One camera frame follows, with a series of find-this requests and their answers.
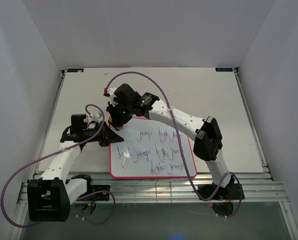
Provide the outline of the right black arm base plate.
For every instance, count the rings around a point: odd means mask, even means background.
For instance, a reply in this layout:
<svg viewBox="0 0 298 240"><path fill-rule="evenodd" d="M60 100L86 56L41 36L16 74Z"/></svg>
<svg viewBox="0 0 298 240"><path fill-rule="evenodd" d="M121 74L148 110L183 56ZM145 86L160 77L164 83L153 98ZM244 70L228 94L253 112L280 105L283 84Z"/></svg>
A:
<svg viewBox="0 0 298 240"><path fill-rule="evenodd" d="M214 184L199 184L198 192L204 198L209 198L216 189L216 185ZM243 191L241 191L239 184L234 183L232 186L228 188L220 187L219 190L212 197L212 200L240 200L245 199Z"/></svg>

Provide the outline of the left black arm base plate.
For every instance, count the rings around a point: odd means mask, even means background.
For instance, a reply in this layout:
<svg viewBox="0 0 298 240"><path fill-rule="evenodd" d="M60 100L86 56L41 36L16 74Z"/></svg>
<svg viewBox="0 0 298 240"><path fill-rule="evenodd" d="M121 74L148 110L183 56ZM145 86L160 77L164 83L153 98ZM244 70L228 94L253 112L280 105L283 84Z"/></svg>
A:
<svg viewBox="0 0 298 240"><path fill-rule="evenodd" d="M110 191L110 185L90 185L88 187L87 194L91 194L94 192L99 192L99 191ZM87 197L86 199L88 201L108 201L110 195L106 192L101 192L101 193L96 193L92 196Z"/></svg>

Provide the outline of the round yellow black eraser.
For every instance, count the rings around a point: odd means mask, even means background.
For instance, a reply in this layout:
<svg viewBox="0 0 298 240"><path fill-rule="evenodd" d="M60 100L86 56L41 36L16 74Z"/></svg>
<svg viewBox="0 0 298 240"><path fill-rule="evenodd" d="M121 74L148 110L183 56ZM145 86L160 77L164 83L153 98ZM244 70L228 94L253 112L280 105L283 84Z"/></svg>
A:
<svg viewBox="0 0 298 240"><path fill-rule="evenodd" d="M115 129L116 129L117 131L120 131L123 127L124 127L124 125L116 126Z"/></svg>

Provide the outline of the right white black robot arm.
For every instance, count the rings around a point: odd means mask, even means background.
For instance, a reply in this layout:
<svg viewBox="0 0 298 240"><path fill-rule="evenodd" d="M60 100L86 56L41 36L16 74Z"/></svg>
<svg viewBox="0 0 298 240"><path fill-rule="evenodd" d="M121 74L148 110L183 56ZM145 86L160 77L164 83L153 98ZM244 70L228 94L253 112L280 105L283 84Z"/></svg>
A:
<svg viewBox="0 0 298 240"><path fill-rule="evenodd" d="M222 134L215 118L195 117L172 108L165 100L152 93L140 95L128 84L104 90L110 100L106 108L109 123L120 130L133 116L144 117L173 127L176 137L180 133L194 141L193 153L205 161L212 176L212 185L195 187L201 200L223 200L233 192L234 177L229 173L222 155Z"/></svg>

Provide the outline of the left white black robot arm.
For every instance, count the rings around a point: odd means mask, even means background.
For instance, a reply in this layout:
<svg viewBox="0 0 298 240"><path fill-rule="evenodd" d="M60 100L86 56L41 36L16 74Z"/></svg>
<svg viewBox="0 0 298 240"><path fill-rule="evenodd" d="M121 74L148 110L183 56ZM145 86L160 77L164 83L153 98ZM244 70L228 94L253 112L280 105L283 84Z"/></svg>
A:
<svg viewBox="0 0 298 240"><path fill-rule="evenodd" d="M78 199L107 201L109 186L94 187L87 174L71 179L68 175L75 160L87 143L98 142L101 147L121 143L123 138L112 131L98 117L88 126L86 114L73 114L71 124L60 139L59 154L38 179L27 186L29 217L33 222L64 222L68 219L71 205Z"/></svg>

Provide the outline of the pink framed whiteboard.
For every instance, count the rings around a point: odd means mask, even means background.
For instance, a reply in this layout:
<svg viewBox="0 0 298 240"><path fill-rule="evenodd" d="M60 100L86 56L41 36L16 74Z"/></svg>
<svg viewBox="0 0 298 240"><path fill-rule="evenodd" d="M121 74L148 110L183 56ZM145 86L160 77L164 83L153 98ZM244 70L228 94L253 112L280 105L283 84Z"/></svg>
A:
<svg viewBox="0 0 298 240"><path fill-rule="evenodd" d="M196 177L191 140L166 124L132 118L114 133L123 142L112 143L110 174L116 179L169 179Z"/></svg>

